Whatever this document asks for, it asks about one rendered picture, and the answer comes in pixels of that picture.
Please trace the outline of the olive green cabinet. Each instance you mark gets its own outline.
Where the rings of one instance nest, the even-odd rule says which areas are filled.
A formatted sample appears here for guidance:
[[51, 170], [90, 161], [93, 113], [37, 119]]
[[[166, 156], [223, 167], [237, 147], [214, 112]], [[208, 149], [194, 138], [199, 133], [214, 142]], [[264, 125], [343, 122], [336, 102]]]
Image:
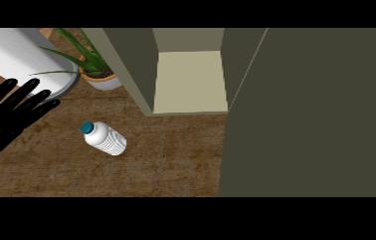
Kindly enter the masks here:
[[264, 28], [84, 30], [144, 115], [225, 114]]

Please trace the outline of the dark olive cabinet door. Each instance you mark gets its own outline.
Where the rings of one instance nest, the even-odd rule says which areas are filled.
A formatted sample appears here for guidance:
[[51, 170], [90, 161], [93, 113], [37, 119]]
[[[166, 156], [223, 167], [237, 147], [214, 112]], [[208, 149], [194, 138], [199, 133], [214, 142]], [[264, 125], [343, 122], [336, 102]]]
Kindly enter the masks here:
[[223, 196], [376, 196], [376, 29], [268, 30], [227, 115]]

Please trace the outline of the green potted plant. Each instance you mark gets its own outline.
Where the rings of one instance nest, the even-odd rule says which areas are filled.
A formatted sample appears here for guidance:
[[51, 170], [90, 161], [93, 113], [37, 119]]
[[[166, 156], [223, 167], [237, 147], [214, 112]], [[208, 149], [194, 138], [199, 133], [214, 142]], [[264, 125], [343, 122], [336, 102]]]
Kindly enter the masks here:
[[81, 30], [81, 34], [88, 46], [81, 44], [72, 33], [65, 28], [54, 28], [54, 31], [72, 44], [81, 54], [81, 56], [75, 58], [69, 54], [43, 47], [43, 50], [62, 56], [78, 67], [78, 71], [68, 71], [68, 74], [79, 75], [88, 84], [100, 91], [116, 89], [122, 83], [84, 30]]

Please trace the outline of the white cylindrical appliance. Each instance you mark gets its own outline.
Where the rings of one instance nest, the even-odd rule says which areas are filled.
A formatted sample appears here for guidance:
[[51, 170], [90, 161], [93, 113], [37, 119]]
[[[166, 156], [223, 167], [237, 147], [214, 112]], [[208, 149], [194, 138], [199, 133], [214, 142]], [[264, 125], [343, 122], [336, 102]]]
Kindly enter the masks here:
[[81, 75], [78, 66], [50, 49], [56, 47], [35, 28], [0, 28], [0, 77], [16, 79], [18, 86], [37, 78], [29, 97], [50, 90], [47, 100], [54, 100], [75, 88]]

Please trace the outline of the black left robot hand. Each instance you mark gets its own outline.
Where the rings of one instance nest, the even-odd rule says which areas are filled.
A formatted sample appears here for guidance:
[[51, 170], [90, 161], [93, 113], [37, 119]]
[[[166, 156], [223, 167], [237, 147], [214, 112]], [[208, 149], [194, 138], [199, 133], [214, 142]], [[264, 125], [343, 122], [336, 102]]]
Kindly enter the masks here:
[[43, 90], [23, 101], [40, 85], [37, 78], [31, 79], [10, 94], [16, 85], [16, 79], [7, 79], [0, 84], [0, 151], [20, 135], [23, 129], [60, 104], [59, 100], [44, 102], [51, 94], [49, 90]]

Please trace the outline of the white water bottle, blue cap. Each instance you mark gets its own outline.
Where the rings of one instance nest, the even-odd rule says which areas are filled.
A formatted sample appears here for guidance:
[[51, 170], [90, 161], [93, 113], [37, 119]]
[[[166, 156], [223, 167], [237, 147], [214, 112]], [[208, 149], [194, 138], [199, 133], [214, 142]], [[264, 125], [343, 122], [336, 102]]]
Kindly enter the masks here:
[[121, 155], [124, 153], [127, 139], [103, 122], [84, 122], [81, 133], [85, 143], [106, 154]]

